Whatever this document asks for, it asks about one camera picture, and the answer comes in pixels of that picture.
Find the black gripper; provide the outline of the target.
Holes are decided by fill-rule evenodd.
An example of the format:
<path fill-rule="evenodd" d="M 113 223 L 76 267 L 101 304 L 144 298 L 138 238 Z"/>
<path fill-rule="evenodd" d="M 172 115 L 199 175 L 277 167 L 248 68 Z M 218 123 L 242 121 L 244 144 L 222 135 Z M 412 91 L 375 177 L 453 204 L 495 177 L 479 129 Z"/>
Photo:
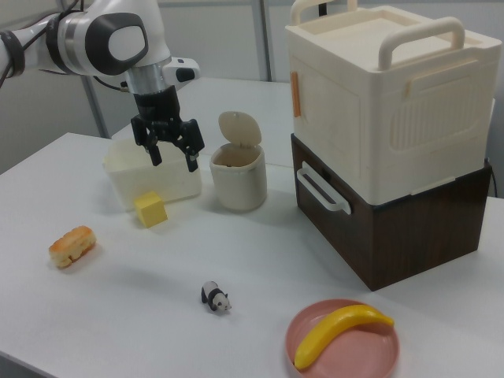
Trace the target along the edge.
<path fill-rule="evenodd" d="M 173 144 L 183 152 L 189 172 L 198 169 L 198 154 L 205 147 L 195 119 L 182 121 L 176 87 L 151 94 L 134 94 L 139 114 L 132 118 L 132 131 L 137 146 L 142 146 L 150 155 L 153 166 L 162 163 L 158 137 L 152 122 L 163 124 L 161 132 L 177 136 Z"/>

